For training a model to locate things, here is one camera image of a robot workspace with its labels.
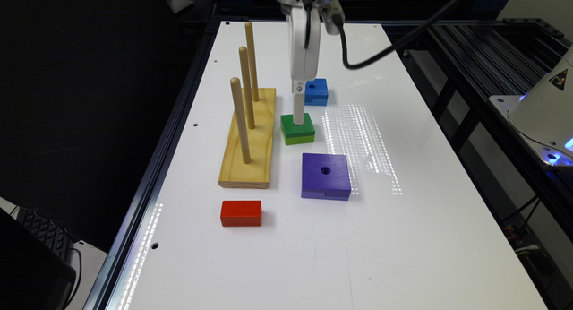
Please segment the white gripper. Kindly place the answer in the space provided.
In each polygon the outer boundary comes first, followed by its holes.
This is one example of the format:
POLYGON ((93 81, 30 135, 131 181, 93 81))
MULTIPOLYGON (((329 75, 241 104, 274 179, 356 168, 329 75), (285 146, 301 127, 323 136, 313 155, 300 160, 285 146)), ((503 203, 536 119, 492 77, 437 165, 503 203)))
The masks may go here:
POLYGON ((301 7, 292 7, 287 16, 290 37, 290 75, 292 79, 293 123, 304 123, 305 81, 314 80, 318 72, 321 39, 319 12, 308 13, 301 7))

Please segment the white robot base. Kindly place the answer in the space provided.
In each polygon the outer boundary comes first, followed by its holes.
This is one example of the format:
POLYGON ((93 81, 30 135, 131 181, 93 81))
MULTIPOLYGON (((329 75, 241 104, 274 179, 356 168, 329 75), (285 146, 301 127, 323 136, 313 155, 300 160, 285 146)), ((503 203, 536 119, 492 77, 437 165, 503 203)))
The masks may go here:
POLYGON ((572 51, 528 93, 489 101, 545 165, 572 166, 572 51))

